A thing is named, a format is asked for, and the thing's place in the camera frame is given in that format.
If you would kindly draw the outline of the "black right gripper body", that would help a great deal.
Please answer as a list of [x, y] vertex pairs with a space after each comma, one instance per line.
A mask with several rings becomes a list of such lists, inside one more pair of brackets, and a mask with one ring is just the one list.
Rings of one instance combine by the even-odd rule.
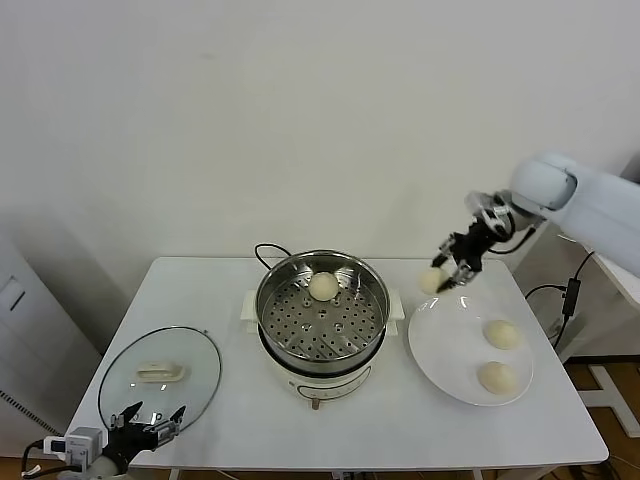
[[465, 263], [472, 272], [482, 271], [482, 257], [500, 237], [483, 221], [476, 220], [466, 233], [453, 233], [452, 256], [457, 266]]

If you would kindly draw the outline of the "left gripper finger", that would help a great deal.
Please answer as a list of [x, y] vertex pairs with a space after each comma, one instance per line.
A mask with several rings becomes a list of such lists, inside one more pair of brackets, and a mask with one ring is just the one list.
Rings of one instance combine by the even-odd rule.
[[143, 405], [142, 401], [127, 406], [118, 414], [112, 414], [109, 421], [109, 430], [116, 431], [125, 428], [138, 414]]
[[157, 449], [170, 443], [179, 435], [185, 411], [186, 406], [183, 405], [167, 419], [156, 422], [148, 427], [152, 449]]

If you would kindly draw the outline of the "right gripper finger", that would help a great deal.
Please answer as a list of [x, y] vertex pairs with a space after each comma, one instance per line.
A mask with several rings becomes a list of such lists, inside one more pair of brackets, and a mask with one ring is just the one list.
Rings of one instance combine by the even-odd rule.
[[432, 260], [433, 265], [444, 265], [445, 263], [452, 261], [457, 262], [454, 255], [454, 250], [457, 242], [455, 234], [450, 234], [449, 237], [439, 246], [438, 253]]
[[438, 287], [437, 292], [442, 293], [465, 286], [475, 278], [475, 271], [466, 263], [461, 262], [457, 265], [454, 273], [448, 276]]

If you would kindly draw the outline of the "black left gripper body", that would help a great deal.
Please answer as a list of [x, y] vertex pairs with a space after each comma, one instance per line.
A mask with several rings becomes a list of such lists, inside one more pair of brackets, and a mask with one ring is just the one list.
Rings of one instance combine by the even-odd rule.
[[154, 433], [146, 431], [142, 424], [126, 424], [108, 432], [104, 456], [115, 464], [117, 470], [127, 470], [139, 453], [154, 449]]

